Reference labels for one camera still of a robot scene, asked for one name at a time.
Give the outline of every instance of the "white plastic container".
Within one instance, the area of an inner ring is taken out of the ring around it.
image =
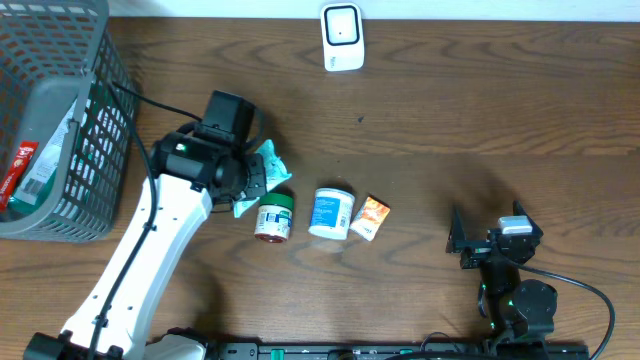
[[[309,233],[332,240],[346,240],[354,202],[355,197],[346,191],[316,190]]]

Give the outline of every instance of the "green lid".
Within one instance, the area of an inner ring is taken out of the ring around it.
[[[278,205],[293,211],[293,198],[287,195],[268,193],[260,198],[260,205]]]

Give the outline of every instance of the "wood grain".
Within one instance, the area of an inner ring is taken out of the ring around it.
[[[356,72],[322,64],[318,21],[113,19],[111,32],[149,97],[202,113],[214,89],[268,114],[267,136],[294,173],[286,245],[253,238],[255,209],[213,216],[187,247],[153,335],[195,326],[263,341],[420,340],[488,334],[479,274],[446,255],[458,203],[481,234],[520,199],[545,231],[531,261],[597,286],[618,325],[602,358],[640,357],[640,32],[636,24],[368,21]],[[187,121],[143,105],[153,141]],[[138,201],[131,156],[108,239],[0,242],[0,354],[55,334],[99,278]],[[351,185],[392,211],[372,243],[307,234],[313,192]],[[594,295],[559,291],[552,337],[595,350],[606,328]]]

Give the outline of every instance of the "small orange package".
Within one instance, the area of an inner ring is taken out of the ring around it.
[[[372,241],[390,211],[391,209],[387,205],[369,196],[362,204],[362,208],[356,214],[349,229]]]

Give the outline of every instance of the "blue label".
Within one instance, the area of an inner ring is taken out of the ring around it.
[[[336,227],[338,223],[338,212],[340,211],[340,200],[328,197],[318,197],[313,205],[313,215],[311,216],[311,226]]]
[[[265,219],[266,222],[274,222],[279,224],[287,224],[287,226],[291,227],[293,223],[291,222],[291,218],[284,214],[274,214],[274,213],[266,213]]]

